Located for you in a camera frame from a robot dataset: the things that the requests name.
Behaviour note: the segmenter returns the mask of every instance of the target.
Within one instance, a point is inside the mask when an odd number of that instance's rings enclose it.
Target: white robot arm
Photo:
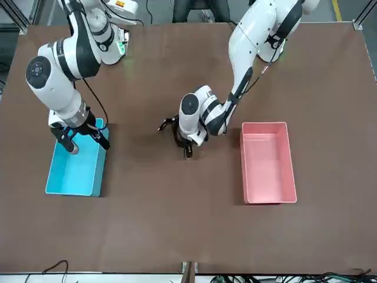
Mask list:
[[[284,40],[299,25],[303,12],[310,13],[319,0],[256,0],[235,27],[229,40],[229,58],[234,83],[225,101],[220,103],[211,88],[200,87],[186,94],[179,114],[166,119],[159,128],[173,123],[178,146],[186,158],[192,156],[192,145],[201,146],[212,136],[226,133],[237,104],[252,86],[253,62],[258,55],[263,61],[274,62],[282,52]]]
[[[93,77],[101,62],[113,65],[125,54],[128,32],[111,24],[100,0],[58,0],[67,15],[71,37],[45,44],[26,69],[34,94],[50,109],[49,126],[67,151],[78,153],[72,138],[90,135],[106,150],[109,142],[95,127],[95,117],[74,82]]]

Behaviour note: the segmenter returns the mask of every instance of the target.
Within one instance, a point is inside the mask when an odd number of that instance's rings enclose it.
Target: cable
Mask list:
[[[229,24],[229,28],[230,28],[230,30],[233,32],[234,29],[232,28],[232,23],[231,23],[231,22],[228,22],[228,24]]]
[[[261,283],[261,282],[271,282],[271,283],[273,282],[273,283],[277,283],[277,278],[278,277],[257,279],[257,278],[255,278],[252,275],[242,275],[241,278],[244,280],[245,283]]]
[[[336,279],[339,281],[347,282],[347,283],[373,283],[377,279],[376,275],[368,275],[370,273],[370,269],[362,272],[359,275],[343,275],[337,274],[334,272],[326,272],[319,276],[314,275],[306,275],[302,276],[299,280],[299,283],[303,283],[305,281],[314,281],[315,283],[329,283],[331,279]]]
[[[273,53],[270,62],[267,64],[267,66],[265,66],[265,68],[263,69],[263,71],[260,73],[259,77],[257,77],[257,79],[251,84],[251,86],[248,87],[248,88],[242,93],[243,95],[244,95],[245,93],[247,93],[249,90],[252,89],[252,87],[257,83],[257,81],[259,81],[259,79],[263,76],[263,74],[264,74],[264,72],[267,70],[267,68],[268,68],[269,66],[271,66],[272,61],[273,61],[273,59],[275,58],[275,55],[276,55],[276,53],[277,53],[277,50],[279,49],[279,47],[281,46],[281,44],[282,44],[282,42],[280,42],[280,43],[277,45],[277,47],[275,48],[275,52]]]
[[[285,282],[285,280],[284,280],[284,283],[289,283],[290,281],[292,281],[292,280],[295,279],[295,278],[296,278],[296,276],[292,276],[291,279],[289,279],[288,281]]]
[[[29,280],[29,277],[31,276],[31,274],[28,274],[28,276],[26,277],[26,279],[25,279],[25,282],[24,283],[26,283],[26,282],[28,282],[28,280]]]
[[[236,23],[235,21],[233,21],[232,19],[229,21],[231,24],[233,24],[233,25],[235,25],[235,26],[237,26],[238,25],[238,23]]]
[[[43,270],[43,271],[41,272],[41,274],[42,274],[42,275],[45,275],[47,272],[49,272],[50,270],[53,270],[54,268],[58,267],[58,266],[61,265],[61,264],[65,264],[65,271],[64,271],[64,273],[63,273],[63,277],[61,278],[61,283],[64,283],[64,277],[65,277],[65,276],[67,275],[67,273],[68,273],[68,261],[66,261],[65,259],[63,259],[62,261],[59,261],[58,263],[54,264],[52,267],[49,267],[49,268]],[[32,274],[28,274],[28,276],[26,277],[24,283],[27,283],[27,282],[28,282],[28,280],[29,280],[29,278],[30,278],[31,275],[32,275]]]
[[[148,12],[148,14],[150,14],[150,16],[151,16],[151,24],[153,23],[153,16],[152,16],[152,13],[149,11],[149,9],[148,9],[148,1],[149,0],[147,0],[147,2],[145,2],[145,7],[147,8],[147,12]]]
[[[85,82],[85,84],[86,84],[87,87],[89,88],[90,92],[92,92],[93,96],[95,97],[95,99],[97,100],[97,102],[99,103],[99,105],[101,106],[102,111],[104,112],[104,114],[105,114],[105,116],[106,116],[106,123],[105,123],[105,126],[104,126],[104,127],[102,127],[102,128],[97,128],[97,127],[92,127],[92,126],[89,125],[89,124],[88,124],[88,127],[89,127],[89,128],[92,128],[92,129],[94,128],[94,130],[102,131],[102,130],[106,129],[107,126],[108,126],[108,116],[107,116],[107,112],[106,112],[104,106],[102,105],[102,103],[100,102],[100,99],[95,95],[94,91],[92,90],[92,88],[90,87],[90,85],[87,83],[86,79],[83,78],[82,80]]]
[[[4,69],[4,70],[1,70],[0,73],[8,72],[9,69],[11,68],[7,63],[4,63],[4,62],[0,62],[0,65],[5,66],[5,68],[6,68],[6,69]]]
[[[242,283],[241,280],[239,280],[237,277],[235,276],[224,276],[224,275],[216,275],[214,278],[211,279],[210,283],[220,283],[220,282],[235,282],[234,280],[236,280],[238,283]]]
[[[119,15],[118,13],[114,12],[105,2],[104,0],[101,0],[102,4],[105,5],[105,7],[110,11],[112,12],[114,15],[120,17],[121,19],[125,19],[127,21],[136,21],[136,22],[140,22],[143,26],[144,26],[144,22],[140,19],[129,19],[129,18],[126,18],[126,17],[122,17],[121,15]]]

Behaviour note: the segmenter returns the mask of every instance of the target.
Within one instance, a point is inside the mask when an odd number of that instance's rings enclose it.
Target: plastic bin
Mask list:
[[[246,203],[297,201],[286,123],[243,123],[243,196]]]
[[[103,125],[103,119],[96,120],[97,127]],[[102,133],[108,139],[108,129]],[[73,141],[79,148],[76,155],[56,143],[45,191],[56,195],[100,196],[106,150],[90,136],[77,134]]]

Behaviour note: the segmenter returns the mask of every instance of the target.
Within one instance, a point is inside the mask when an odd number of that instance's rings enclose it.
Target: metal frame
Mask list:
[[[19,28],[20,34],[26,34],[29,20],[25,17],[21,10],[18,9],[18,7],[11,0],[0,0],[0,5]]]
[[[182,279],[181,283],[195,283],[195,274],[198,272],[198,263],[185,261],[182,263]]]
[[[18,28],[20,34],[26,34],[28,26],[34,24],[40,3],[41,0],[34,0],[31,13],[26,16],[13,0],[0,0],[0,6],[14,22],[14,24],[0,24],[0,28],[6,31],[15,31]]]
[[[355,28],[356,31],[362,31],[362,23],[366,19],[366,17],[371,13],[371,11],[376,7],[377,5],[377,0],[369,0],[369,3],[366,5],[366,7],[361,11],[359,16],[354,19],[353,22],[353,27]]]

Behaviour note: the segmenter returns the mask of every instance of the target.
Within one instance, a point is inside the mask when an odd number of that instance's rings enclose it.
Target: pink bin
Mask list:
[[[286,123],[243,123],[243,198],[246,203],[297,201]]]

